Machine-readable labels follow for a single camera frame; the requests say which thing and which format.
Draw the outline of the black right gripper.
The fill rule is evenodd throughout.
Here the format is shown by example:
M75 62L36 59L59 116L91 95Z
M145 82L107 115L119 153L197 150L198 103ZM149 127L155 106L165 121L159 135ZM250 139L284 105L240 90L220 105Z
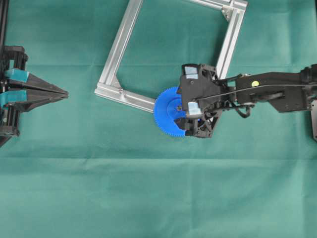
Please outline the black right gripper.
M186 114L175 119L175 124L186 136L212 137L223 109L229 106L228 93L227 81L219 79L215 66L182 65L178 94Z

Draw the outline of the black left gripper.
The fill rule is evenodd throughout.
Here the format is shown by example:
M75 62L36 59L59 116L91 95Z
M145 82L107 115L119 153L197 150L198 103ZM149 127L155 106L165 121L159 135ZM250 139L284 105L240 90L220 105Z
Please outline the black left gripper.
M5 46L0 53L1 136L19 136L21 112L68 98L67 91L25 71L26 62L23 47Z

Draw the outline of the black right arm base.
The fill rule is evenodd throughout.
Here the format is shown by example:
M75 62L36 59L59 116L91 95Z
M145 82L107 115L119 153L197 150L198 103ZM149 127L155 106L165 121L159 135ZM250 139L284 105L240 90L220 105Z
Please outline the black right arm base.
M313 98L310 102L310 117L312 124L312 135L314 141L317 141L317 99Z

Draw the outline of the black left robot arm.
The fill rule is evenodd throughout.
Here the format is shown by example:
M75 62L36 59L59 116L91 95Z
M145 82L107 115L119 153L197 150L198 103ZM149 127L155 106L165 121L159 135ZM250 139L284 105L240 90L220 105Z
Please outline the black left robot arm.
M0 2L0 144L18 137L22 113L68 98L68 92L26 71L22 46L4 43L9 1Z

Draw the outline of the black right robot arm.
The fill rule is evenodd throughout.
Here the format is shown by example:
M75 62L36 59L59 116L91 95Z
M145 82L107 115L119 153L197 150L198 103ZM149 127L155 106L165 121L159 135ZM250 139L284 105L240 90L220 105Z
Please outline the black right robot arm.
M226 79L207 64L185 64L182 70L177 93L185 114L174 121L187 136L210 138L224 111L235 110L247 118L258 102L268 102L280 113L310 111L317 98L315 64L299 73L239 74Z

